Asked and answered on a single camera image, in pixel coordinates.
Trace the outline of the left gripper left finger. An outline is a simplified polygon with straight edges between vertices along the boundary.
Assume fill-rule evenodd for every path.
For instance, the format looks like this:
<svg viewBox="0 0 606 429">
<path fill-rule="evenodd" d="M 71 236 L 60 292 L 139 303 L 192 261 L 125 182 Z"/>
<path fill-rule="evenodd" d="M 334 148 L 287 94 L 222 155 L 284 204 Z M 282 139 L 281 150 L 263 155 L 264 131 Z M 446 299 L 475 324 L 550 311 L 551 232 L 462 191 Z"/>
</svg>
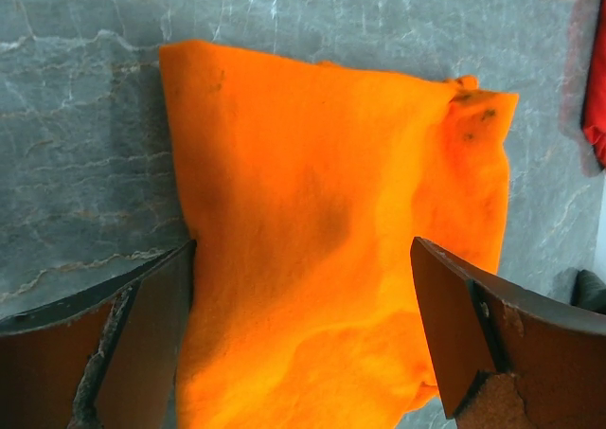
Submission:
<svg viewBox="0 0 606 429">
<path fill-rule="evenodd" d="M 1 321 L 4 428 L 159 428 L 193 287 L 195 241 Z"/>
</svg>

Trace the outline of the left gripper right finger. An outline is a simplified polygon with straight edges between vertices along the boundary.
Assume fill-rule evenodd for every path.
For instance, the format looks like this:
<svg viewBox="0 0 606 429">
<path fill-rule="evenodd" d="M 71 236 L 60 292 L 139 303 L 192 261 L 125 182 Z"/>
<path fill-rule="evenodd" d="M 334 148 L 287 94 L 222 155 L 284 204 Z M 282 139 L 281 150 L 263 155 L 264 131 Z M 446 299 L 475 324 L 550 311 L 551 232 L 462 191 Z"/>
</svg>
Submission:
<svg viewBox="0 0 606 429">
<path fill-rule="evenodd" d="M 605 317 L 485 272 L 420 237 L 419 311 L 447 419 L 459 428 L 602 428 Z"/>
</svg>

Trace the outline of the orange t shirt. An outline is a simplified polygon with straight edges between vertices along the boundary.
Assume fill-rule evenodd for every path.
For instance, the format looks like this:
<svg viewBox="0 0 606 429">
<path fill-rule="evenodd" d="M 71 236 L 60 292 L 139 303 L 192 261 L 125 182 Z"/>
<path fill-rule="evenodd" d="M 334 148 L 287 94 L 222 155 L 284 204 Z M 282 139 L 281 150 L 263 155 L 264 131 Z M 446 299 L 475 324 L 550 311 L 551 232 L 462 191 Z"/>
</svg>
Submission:
<svg viewBox="0 0 606 429">
<path fill-rule="evenodd" d="M 204 41 L 159 67 L 197 247 L 182 428 L 393 428 L 437 394 L 417 236 L 495 272 L 518 96 Z"/>
</svg>

